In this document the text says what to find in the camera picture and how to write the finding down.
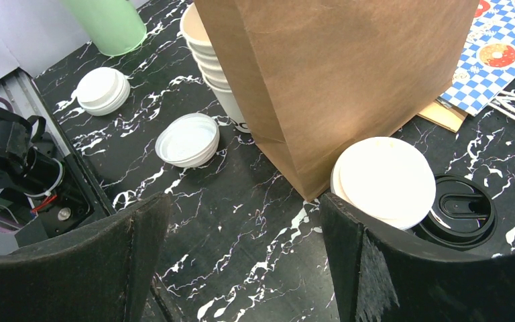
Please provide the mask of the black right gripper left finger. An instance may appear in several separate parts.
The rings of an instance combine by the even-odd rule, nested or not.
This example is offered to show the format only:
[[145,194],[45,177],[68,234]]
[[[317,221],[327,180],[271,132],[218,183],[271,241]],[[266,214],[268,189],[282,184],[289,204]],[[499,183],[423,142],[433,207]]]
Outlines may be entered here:
[[154,194],[0,256],[0,321],[139,321],[171,214]]

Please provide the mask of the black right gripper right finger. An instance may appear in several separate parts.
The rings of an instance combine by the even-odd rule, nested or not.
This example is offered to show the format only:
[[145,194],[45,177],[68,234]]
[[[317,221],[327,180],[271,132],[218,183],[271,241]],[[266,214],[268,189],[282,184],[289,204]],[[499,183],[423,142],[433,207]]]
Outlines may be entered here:
[[515,321],[515,254],[432,244],[332,193],[323,239],[342,321]]

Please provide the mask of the brown paper bag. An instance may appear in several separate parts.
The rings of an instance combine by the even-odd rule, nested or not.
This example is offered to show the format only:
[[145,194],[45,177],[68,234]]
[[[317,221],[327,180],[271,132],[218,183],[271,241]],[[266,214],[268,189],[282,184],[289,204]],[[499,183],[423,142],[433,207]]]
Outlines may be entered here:
[[197,1],[258,148],[303,199],[443,94],[477,1]]

